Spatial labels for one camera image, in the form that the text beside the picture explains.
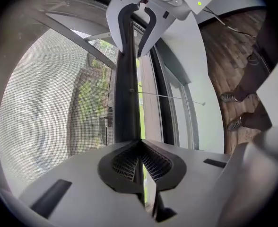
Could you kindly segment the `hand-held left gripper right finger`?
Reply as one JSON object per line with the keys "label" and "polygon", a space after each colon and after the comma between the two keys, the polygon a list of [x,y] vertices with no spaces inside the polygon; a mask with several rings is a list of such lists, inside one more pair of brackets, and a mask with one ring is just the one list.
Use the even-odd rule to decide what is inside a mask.
{"label": "hand-held left gripper right finger", "polygon": [[197,227],[206,219],[212,189],[228,156],[143,140],[141,158],[153,180],[157,227]]}

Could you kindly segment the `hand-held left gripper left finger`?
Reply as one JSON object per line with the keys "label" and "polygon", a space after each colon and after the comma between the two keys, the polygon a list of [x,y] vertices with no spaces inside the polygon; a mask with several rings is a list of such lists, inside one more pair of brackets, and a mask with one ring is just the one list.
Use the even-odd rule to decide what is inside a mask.
{"label": "hand-held left gripper left finger", "polygon": [[135,194],[118,193],[100,178],[97,166],[106,154],[128,142],[74,155],[48,171],[29,186],[19,199],[28,207],[58,180],[70,182],[69,189],[48,219],[24,210],[28,225],[35,227],[154,227],[156,222],[145,211]]}

